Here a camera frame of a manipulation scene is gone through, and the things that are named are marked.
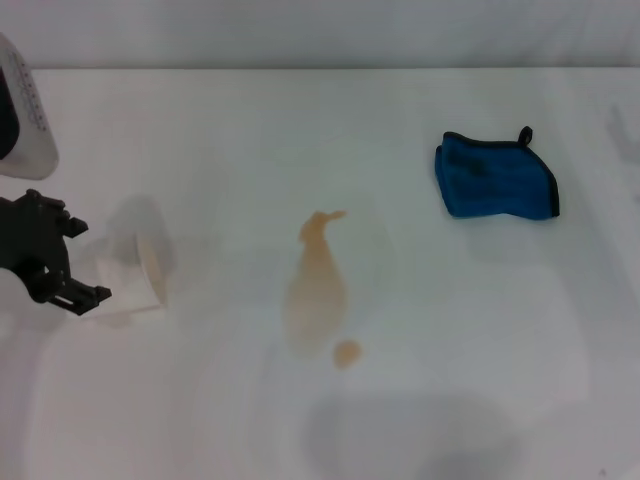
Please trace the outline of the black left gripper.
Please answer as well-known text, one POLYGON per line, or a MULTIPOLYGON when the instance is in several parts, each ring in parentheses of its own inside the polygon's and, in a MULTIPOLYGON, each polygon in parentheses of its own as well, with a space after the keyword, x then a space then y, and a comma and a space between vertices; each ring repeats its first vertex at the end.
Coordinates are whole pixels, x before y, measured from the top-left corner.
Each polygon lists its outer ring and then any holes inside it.
POLYGON ((3 198, 1 267, 18 277, 35 302, 82 316, 112 297, 109 288, 69 279, 63 235, 73 239, 87 230, 87 223, 66 212, 62 201, 36 190, 15 200, 3 198))

